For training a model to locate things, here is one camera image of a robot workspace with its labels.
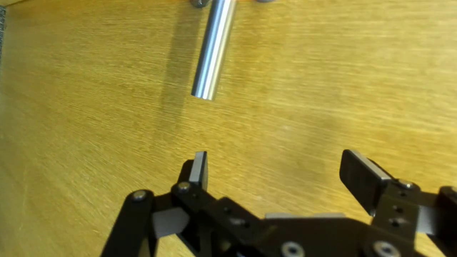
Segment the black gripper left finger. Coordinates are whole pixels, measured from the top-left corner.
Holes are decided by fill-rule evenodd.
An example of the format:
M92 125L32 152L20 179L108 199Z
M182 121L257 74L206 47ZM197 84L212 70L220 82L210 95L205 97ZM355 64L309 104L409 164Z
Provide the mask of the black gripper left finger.
M207 164L207 152L197 151L192 159L186 159L179 181L187 181L200 188L206 189L209 184L209 164Z

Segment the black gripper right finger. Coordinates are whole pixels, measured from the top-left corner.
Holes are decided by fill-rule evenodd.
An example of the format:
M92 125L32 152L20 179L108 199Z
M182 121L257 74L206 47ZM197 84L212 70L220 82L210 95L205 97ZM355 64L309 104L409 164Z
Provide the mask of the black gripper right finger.
M342 154L339 175L342 182L372 217L376 215L379 201L389 184L396 184L402 189L420 189L416 182L396 178L376 161L350 148Z

